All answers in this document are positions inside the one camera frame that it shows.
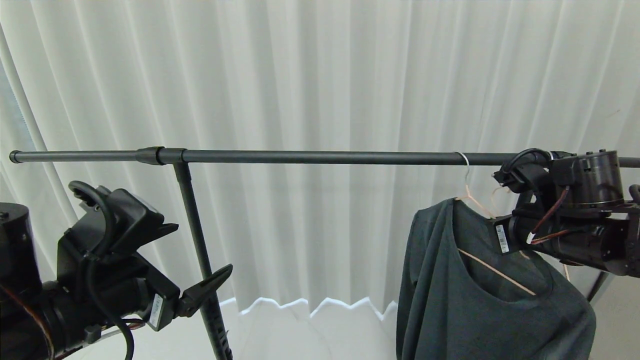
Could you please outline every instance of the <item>white curtain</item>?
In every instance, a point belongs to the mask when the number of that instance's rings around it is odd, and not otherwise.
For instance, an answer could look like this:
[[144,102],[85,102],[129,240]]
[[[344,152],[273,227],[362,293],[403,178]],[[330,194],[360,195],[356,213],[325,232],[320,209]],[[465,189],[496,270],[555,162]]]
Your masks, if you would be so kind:
[[[8,152],[638,156],[638,19],[637,1],[3,1],[3,112],[20,116],[2,116],[2,199],[30,207],[52,277],[56,241],[82,215],[66,184],[126,188],[181,225],[141,252],[185,288],[200,272],[170,167],[14,165]],[[369,297],[383,311],[413,214],[464,192],[463,167],[191,168],[213,266],[234,264],[220,296],[238,309],[258,297],[310,309]],[[488,207],[495,170],[470,175]],[[515,196],[495,201],[505,214]],[[589,290],[594,271],[572,275]]]

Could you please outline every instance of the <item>clothes rail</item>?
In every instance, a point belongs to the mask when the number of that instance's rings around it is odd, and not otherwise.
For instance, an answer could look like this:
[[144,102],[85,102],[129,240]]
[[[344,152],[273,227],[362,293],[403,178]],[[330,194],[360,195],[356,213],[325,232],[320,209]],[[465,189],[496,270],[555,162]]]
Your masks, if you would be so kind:
[[[469,165],[499,166],[515,154],[466,152]],[[240,151],[147,147],[133,151],[13,151],[14,163],[75,161],[139,161],[176,163],[272,163],[351,165],[466,165],[457,152]],[[620,166],[640,168],[640,158],[620,157]]]
[[[568,156],[554,151],[554,157]],[[150,165],[173,165],[180,184],[182,202],[187,214],[193,246],[204,279],[212,274],[202,223],[191,182],[189,163],[270,163],[270,164],[347,164],[347,165],[481,165],[500,166],[516,154],[496,152],[466,152],[468,164],[457,152],[362,152],[362,151],[237,151],[187,150],[180,148],[146,147],[138,150],[113,151],[12,151],[14,163],[33,162],[98,162],[137,161]],[[620,167],[640,168],[640,158],[618,158]],[[212,296],[201,308],[211,347],[217,360],[232,360],[220,303]]]

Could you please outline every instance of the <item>dark green shirt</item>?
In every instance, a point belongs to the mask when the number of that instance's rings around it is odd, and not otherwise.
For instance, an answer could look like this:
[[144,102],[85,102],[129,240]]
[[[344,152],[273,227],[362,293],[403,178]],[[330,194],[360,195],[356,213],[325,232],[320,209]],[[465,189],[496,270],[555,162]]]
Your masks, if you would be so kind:
[[501,255],[490,229],[454,199],[416,213],[398,302],[397,358],[587,359],[596,329],[587,300],[537,253]]

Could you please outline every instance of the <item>clothes hanger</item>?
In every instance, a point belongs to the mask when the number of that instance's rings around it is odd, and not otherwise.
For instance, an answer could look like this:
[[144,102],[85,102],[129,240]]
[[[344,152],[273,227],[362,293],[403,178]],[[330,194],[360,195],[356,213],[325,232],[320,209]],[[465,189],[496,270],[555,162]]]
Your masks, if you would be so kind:
[[[484,212],[486,212],[487,214],[489,214],[489,216],[491,216],[492,218],[495,218],[495,216],[491,213],[491,211],[487,210],[487,208],[485,208],[484,206],[482,206],[482,204],[480,204],[477,200],[475,200],[475,198],[471,195],[471,191],[469,190],[469,184],[468,184],[468,177],[469,177],[469,170],[471,169],[471,166],[469,164],[469,159],[467,158],[466,155],[464,155],[462,152],[458,152],[456,151],[458,154],[460,154],[460,156],[462,156],[465,161],[467,162],[467,174],[465,175],[465,189],[467,191],[467,196],[463,196],[463,197],[457,197],[456,200],[463,200],[463,199],[470,199],[471,201],[473,201],[476,205],[478,205],[482,210],[484,210]],[[482,264],[483,266],[485,266],[487,269],[491,270],[492,272],[495,272],[496,274],[500,275],[501,277],[505,278],[505,280],[511,282],[512,284],[514,284],[515,286],[518,286],[520,289],[524,290],[525,292],[527,292],[530,295],[534,295],[535,296],[535,292],[531,291],[529,288],[527,288],[526,286],[520,284],[519,282],[513,280],[512,278],[508,277],[506,274],[502,273],[500,270],[494,268],[493,266],[489,265],[488,263],[485,263],[484,261],[480,260],[479,258],[475,257],[472,254],[469,254],[468,252],[462,250],[461,248],[458,248],[458,251],[461,254],[464,254],[468,257],[470,257],[473,260],[476,260],[478,263]]]

